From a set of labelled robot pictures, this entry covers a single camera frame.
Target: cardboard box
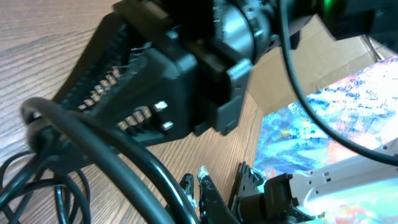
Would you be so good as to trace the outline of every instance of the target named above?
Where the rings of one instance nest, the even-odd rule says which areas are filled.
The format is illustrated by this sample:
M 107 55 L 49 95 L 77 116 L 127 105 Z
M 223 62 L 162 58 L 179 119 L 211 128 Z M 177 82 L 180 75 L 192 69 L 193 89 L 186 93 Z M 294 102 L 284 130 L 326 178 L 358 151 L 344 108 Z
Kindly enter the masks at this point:
M 392 55 L 385 49 L 381 52 L 385 57 Z M 335 41 L 317 16 L 302 29 L 300 45 L 293 51 L 293 56 L 306 94 L 321 90 L 376 62 L 361 37 Z M 285 73 L 280 48 L 265 54 L 256 64 L 248 91 L 264 115 L 297 100 Z

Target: metal bolt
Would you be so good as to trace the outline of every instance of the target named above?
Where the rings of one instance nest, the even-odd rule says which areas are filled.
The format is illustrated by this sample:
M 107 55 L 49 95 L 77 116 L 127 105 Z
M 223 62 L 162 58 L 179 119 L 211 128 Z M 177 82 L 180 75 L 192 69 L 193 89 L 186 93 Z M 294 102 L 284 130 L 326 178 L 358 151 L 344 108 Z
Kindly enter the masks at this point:
M 171 121 L 168 121 L 168 122 L 162 124 L 162 130 L 163 130 L 163 131 L 168 131 L 168 130 L 170 130 L 173 126 L 174 126 L 174 123 L 171 122 Z
M 154 105 L 154 109 L 156 112 L 161 112 L 162 110 L 168 107 L 167 103 L 164 101 L 160 101 Z

